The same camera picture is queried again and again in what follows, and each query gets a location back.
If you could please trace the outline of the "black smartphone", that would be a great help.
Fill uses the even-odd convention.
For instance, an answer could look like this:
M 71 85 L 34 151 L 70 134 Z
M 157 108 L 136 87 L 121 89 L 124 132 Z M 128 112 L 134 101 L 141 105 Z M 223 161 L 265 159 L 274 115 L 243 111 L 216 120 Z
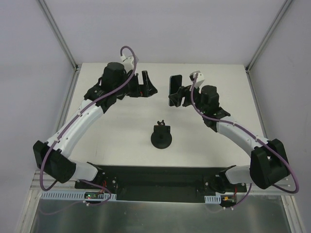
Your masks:
M 170 87 L 179 88 L 181 86 L 182 86 L 182 75 L 173 75 L 170 77 Z

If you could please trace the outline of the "black round-base clamp phone stand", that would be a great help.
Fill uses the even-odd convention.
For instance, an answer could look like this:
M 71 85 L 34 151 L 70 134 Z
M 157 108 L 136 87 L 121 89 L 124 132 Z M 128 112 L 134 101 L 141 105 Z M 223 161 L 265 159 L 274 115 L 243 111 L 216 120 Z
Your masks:
M 172 139 L 171 127 L 164 120 L 158 121 L 151 134 L 152 145 L 157 149 L 166 149 L 171 145 Z

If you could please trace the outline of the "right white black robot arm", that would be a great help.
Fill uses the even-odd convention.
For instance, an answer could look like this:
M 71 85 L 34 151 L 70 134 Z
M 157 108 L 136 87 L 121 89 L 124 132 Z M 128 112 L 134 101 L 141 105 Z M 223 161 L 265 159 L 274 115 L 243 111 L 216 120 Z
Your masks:
M 250 165 L 233 165 L 220 172 L 219 187 L 223 191 L 232 190 L 238 183 L 254 183 L 266 189 L 290 175 L 285 166 L 288 160 L 282 142 L 278 139 L 257 138 L 239 128 L 230 113 L 220 106 L 216 87 L 171 87 L 169 100 L 170 105 L 175 107 L 194 104 L 203 114 L 207 127 L 229 138 L 249 155 Z

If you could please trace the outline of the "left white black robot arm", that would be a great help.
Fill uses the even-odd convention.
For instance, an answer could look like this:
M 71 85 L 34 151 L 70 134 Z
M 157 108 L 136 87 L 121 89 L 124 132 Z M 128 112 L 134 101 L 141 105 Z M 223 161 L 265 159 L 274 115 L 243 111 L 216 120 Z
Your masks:
M 147 98 L 157 93 L 146 70 L 142 71 L 142 80 L 143 83 L 139 84 L 138 74 L 125 64 L 108 63 L 70 120 L 46 142 L 35 142 L 33 150 L 37 167 L 60 183 L 82 179 L 91 188 L 99 188 L 103 183 L 99 169 L 89 162 L 75 162 L 69 157 L 88 128 L 117 100 L 124 97 Z

